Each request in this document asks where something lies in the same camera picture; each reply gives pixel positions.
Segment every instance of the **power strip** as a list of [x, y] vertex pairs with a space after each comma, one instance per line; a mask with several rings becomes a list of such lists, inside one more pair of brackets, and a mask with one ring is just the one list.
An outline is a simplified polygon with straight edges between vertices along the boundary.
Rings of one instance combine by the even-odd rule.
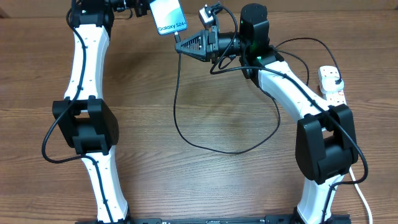
[[[341, 104], [346, 104], [346, 97], [344, 95], [344, 82], [336, 84], [335, 80], [339, 78], [338, 71], [336, 67], [333, 66], [322, 66], [318, 70], [319, 78], [319, 89], [321, 89], [323, 99], [330, 102], [333, 106], [338, 106]], [[355, 176], [352, 168], [349, 168], [349, 174], [353, 181], [355, 181]], [[366, 211], [369, 216], [369, 224], [373, 224], [373, 217], [371, 209], [366, 201], [361, 189], [359, 189], [358, 184], [355, 184], [356, 191], [362, 199], [363, 204], [366, 207]]]

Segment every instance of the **smartphone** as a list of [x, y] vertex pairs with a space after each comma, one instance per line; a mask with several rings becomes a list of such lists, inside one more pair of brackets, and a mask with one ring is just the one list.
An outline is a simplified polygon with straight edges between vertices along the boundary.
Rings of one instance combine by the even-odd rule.
[[149, 0], [157, 32], [165, 35], [188, 27], [179, 0]]

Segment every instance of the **black bracket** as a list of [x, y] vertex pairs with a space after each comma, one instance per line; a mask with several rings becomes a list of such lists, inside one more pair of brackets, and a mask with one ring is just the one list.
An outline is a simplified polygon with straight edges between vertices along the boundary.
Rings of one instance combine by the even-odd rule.
[[[113, 221], [114, 224], [133, 224], [134, 222], [131, 221], [131, 214], [130, 214], [130, 208], [127, 209], [127, 215], [124, 219], [120, 219], [120, 220], [115, 220]], [[94, 221], [90, 221], [90, 222], [75, 222], [75, 224], [110, 224], [110, 223], [104, 223], [102, 221], [98, 221], [98, 220], [94, 220]]]
[[[270, 45], [266, 48], [266, 50], [258, 55], [257, 57], [249, 57], [250, 61], [248, 62], [249, 65], [245, 64], [243, 58], [239, 58], [239, 62], [242, 66], [255, 66], [255, 67], [265, 67], [266, 65], [273, 63], [273, 62], [283, 62], [285, 59], [278, 53], [273, 45]], [[256, 69], [242, 69], [243, 76], [246, 79], [251, 79], [252, 82], [259, 87], [259, 80], [258, 80], [258, 73], [259, 70]]]
[[[69, 106], [69, 98], [54, 101], [52, 113], [57, 119]], [[76, 117], [87, 111], [89, 117]], [[108, 155], [111, 146], [119, 140], [118, 120], [102, 99], [91, 96], [88, 100], [76, 100], [58, 123], [68, 145], [77, 154], [102, 152]]]
[[[294, 208], [293, 215], [266, 215], [265, 224], [305, 224], [301, 216]], [[325, 221], [325, 224], [351, 224], [349, 215], [334, 215]]]
[[96, 27], [104, 26], [111, 36], [114, 14], [110, 3], [105, 0], [84, 0], [76, 5], [72, 15], [72, 26], [79, 27], [83, 24], [95, 24]]
[[210, 55], [211, 63], [216, 63], [218, 59], [218, 26], [211, 27], [206, 48], [206, 52]]
[[147, 15], [147, 11], [150, 10], [147, 0], [134, 0], [133, 6], [137, 17]]
[[[354, 118], [348, 106], [331, 106], [327, 113], [356, 142]], [[333, 131], [333, 135], [324, 139], [322, 128]], [[338, 174], [347, 174], [358, 161], [358, 152], [352, 143], [323, 113], [308, 114], [297, 121], [295, 156], [303, 175], [317, 184]]]

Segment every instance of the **wooden table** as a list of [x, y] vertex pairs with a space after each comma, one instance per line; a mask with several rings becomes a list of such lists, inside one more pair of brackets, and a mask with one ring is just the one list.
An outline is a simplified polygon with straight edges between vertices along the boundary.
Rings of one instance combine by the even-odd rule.
[[[188, 15], [188, 37], [202, 29]], [[398, 13], [270, 13], [273, 44], [316, 37], [332, 49], [346, 83], [356, 134], [369, 163], [361, 184], [375, 223], [398, 215]], [[232, 30], [220, 16], [221, 31]], [[301, 56], [318, 90], [319, 66], [331, 65], [318, 43], [297, 41], [284, 50]], [[51, 105], [68, 85], [73, 36], [62, 18], [0, 19], [0, 223], [74, 223], [96, 218], [96, 204], [82, 162], [55, 165], [40, 153], [53, 123]], [[134, 217], [261, 217], [291, 213], [302, 195], [295, 123], [281, 110], [282, 124], [264, 145], [228, 156], [186, 144], [174, 128], [172, 102], [178, 55], [172, 35], [157, 35], [150, 16], [116, 21], [104, 66], [104, 98], [119, 121], [117, 164], [121, 187]], [[296, 59], [285, 58], [305, 79]], [[177, 117], [196, 144], [238, 151], [257, 144], [276, 126], [276, 112], [241, 72], [212, 76], [210, 63], [182, 59]], [[74, 155], [58, 128], [49, 156]], [[353, 169], [359, 178], [362, 164]], [[339, 187], [333, 212], [367, 223], [353, 186]]]

